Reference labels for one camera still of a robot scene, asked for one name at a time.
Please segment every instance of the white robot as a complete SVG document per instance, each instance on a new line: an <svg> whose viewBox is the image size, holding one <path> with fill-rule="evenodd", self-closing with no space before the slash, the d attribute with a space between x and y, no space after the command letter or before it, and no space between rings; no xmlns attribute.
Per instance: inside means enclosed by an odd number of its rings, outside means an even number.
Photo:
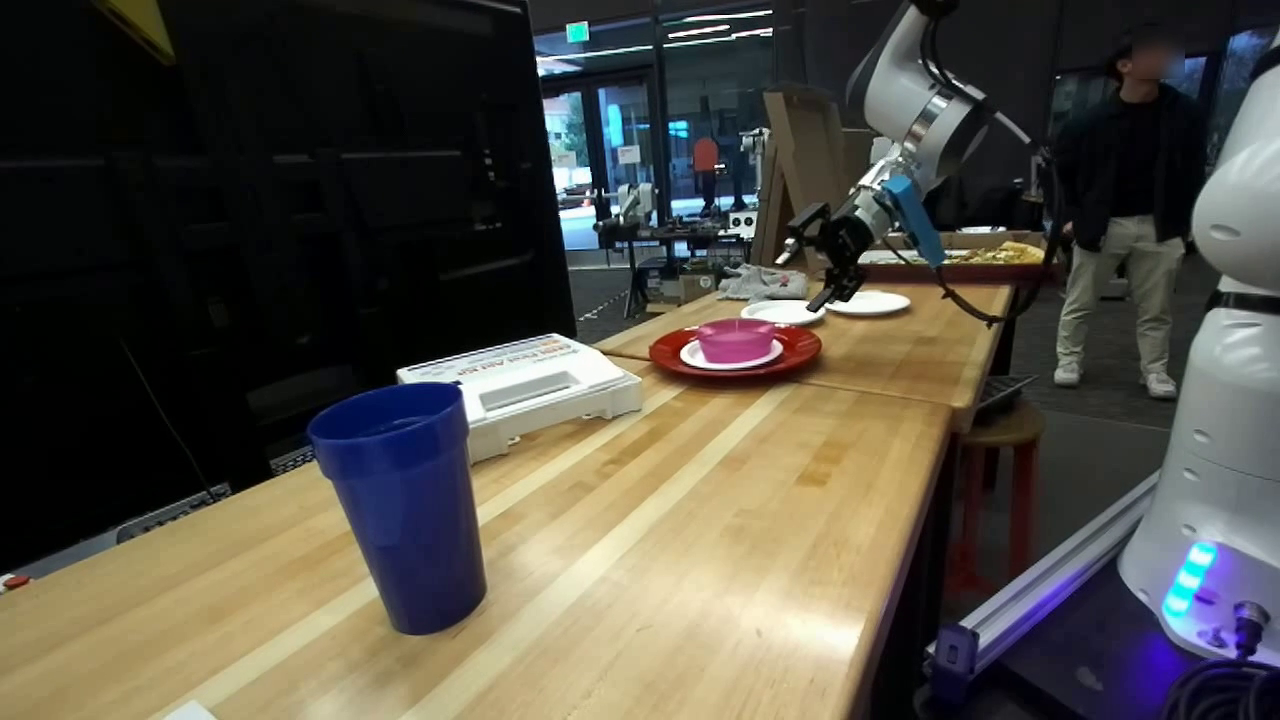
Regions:
<svg viewBox="0 0 1280 720"><path fill-rule="evenodd" d="M928 194L1010 116L928 54L928 30L958 0L911 0L886 46L853 77L853 99L891 151L855 178L841 206L791 220L789 265L803 242L828 257L824 293L859 287L855 260L903 223L941 265ZM1218 172L1197 199L1197 242L1226 272L1205 315L1157 500L1119 552L1125 583L1166 630L1226 660L1280 664L1280 69L1252 78Z"/></svg>
<svg viewBox="0 0 1280 720"><path fill-rule="evenodd" d="M1197 656L1280 668L1280 69L1263 69L1200 186L1194 232L1226 272L1154 507L1119 579Z"/></svg>

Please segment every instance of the red plate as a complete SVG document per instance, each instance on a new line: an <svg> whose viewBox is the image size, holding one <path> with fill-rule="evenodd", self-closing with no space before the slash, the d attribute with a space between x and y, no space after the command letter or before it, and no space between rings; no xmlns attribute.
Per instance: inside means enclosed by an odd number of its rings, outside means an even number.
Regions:
<svg viewBox="0 0 1280 720"><path fill-rule="evenodd" d="M815 361L815 351L824 346L811 329L778 329L772 339L785 344L785 351L772 364L755 364L755 366L691 366L680 361L680 346L691 339L691 329L670 333L661 339L649 344L649 364L680 375L680 381L779 381L791 375L802 366L807 366Z"/></svg>

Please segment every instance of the blue plastic cup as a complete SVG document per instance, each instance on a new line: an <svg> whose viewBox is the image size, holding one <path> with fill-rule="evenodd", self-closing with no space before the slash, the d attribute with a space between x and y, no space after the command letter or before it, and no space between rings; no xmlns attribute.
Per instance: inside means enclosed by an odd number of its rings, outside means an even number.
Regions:
<svg viewBox="0 0 1280 720"><path fill-rule="evenodd" d="M308 423L395 630L441 630L484 601L461 382L390 382Z"/></svg>

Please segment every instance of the dark jacket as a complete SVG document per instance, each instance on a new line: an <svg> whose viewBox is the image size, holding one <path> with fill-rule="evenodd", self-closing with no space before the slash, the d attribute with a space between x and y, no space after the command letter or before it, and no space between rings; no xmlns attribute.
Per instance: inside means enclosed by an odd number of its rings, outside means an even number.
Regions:
<svg viewBox="0 0 1280 720"><path fill-rule="evenodd" d="M1162 86L1162 147L1157 147L1157 235L1190 235L1205 178L1205 120L1190 94ZM1119 155L1119 94L1072 116L1052 142L1064 220L1080 248L1100 248L1111 220L1117 155Z"/></svg>

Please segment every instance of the wooden table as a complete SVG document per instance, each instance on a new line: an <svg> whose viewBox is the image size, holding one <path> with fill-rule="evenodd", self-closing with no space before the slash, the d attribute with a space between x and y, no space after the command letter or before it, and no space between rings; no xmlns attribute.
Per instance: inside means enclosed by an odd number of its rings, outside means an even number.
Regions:
<svg viewBox="0 0 1280 720"><path fill-rule="evenodd" d="M824 339L819 364L802 382L882 392L900 399L926 399L952 408L952 423L969 427L972 408L993 372L1000 324L964 315L933 285L866 285L911 294L900 315L824 315L811 333ZM1010 285L964 285L964 298L981 312L1003 315ZM744 303L724 294L699 294L649 324L609 337L609 356L649 361L649 344L706 319L735 315Z"/></svg>
<svg viewBox="0 0 1280 720"><path fill-rule="evenodd" d="M0 714L849 714L949 423L645 372L642 417L477 464L488 594L441 636L390 629L299 469L0 594Z"/></svg>

